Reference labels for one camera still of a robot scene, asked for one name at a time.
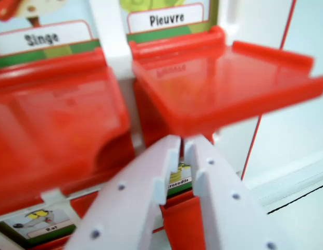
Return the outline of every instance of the label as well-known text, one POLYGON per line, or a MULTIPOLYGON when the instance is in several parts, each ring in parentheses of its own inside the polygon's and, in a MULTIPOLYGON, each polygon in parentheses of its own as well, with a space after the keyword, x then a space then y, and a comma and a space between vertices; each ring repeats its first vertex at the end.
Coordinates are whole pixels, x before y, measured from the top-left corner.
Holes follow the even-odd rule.
POLYGON ((4 221, 25 239, 35 238, 73 225, 69 216, 61 209, 40 209, 17 215, 4 221))
POLYGON ((204 8, 201 3, 155 9, 128 14, 129 33, 158 30, 202 22, 204 8))
POLYGON ((91 39, 89 26, 83 20, 12 30, 0 33, 0 56, 91 39))
POLYGON ((176 187, 178 187, 180 185, 184 185, 184 184, 189 183, 191 181, 192 181, 192 177, 184 178, 184 179, 182 179, 180 181, 168 184, 168 189, 176 188, 176 187))
POLYGON ((39 235, 42 235, 42 234, 45 234, 45 233, 49 233, 49 232, 53 232, 53 231, 56 231, 56 230, 61 229, 61 228, 65 228, 65 227, 70 226, 70 225, 72 225, 72 221, 71 220, 65 220, 63 222, 57 223, 54 226, 50 226, 50 227, 46 227, 46 228, 42 228, 42 229, 30 232, 30 233, 27 234, 27 236, 29 238, 33 238, 33 237, 36 237, 36 236, 39 236, 39 235))
POLYGON ((168 184, 168 189, 173 189, 178 186, 184 185, 192 181, 191 177, 191 166, 186 165, 183 162, 178 164, 178 171, 172 173, 170 176, 170 182, 168 184))

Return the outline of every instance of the red plastic tray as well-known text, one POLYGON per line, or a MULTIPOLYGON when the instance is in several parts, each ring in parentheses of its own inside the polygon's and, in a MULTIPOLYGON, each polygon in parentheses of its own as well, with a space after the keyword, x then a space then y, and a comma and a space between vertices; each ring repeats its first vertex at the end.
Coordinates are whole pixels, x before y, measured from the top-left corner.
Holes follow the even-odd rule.
POLYGON ((128 130, 101 49, 0 69, 0 207, 88 177, 128 130))
POLYGON ((133 71, 173 134, 207 134, 227 124, 323 93, 313 59, 234 42, 209 32, 135 44, 133 71))

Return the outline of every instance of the white wall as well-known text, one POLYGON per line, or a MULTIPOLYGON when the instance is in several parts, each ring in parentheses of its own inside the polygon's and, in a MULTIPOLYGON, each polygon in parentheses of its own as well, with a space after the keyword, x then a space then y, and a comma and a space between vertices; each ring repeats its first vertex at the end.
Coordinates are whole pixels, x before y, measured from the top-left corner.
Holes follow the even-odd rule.
MULTIPOLYGON (((323 74, 323 1, 298 0, 284 45, 315 57, 323 74)), ((263 115, 244 181, 249 188, 323 159, 323 97, 263 115)))
MULTIPOLYGON (((226 31, 229 45, 239 40, 279 48, 291 3, 292 0, 220 0, 218 24, 226 31)), ((215 138, 215 147, 240 174, 256 124, 257 117, 234 123, 223 127, 215 138)))

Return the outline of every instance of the rat illustration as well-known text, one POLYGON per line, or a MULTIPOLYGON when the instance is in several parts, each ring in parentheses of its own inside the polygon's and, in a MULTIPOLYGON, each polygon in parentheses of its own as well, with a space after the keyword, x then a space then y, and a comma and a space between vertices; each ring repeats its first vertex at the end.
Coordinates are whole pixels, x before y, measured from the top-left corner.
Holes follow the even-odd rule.
POLYGON ((62 8, 67 0, 0 0, 0 21, 25 17, 39 27, 39 16, 62 8))
POLYGON ((14 228, 31 228, 41 222, 46 222, 49 224, 49 226, 55 225, 53 211, 48 211, 48 210, 42 209, 42 210, 31 212, 28 215, 26 215, 25 217, 29 217, 32 220, 25 223, 25 224, 21 224, 21 223, 14 224, 13 227, 14 228))

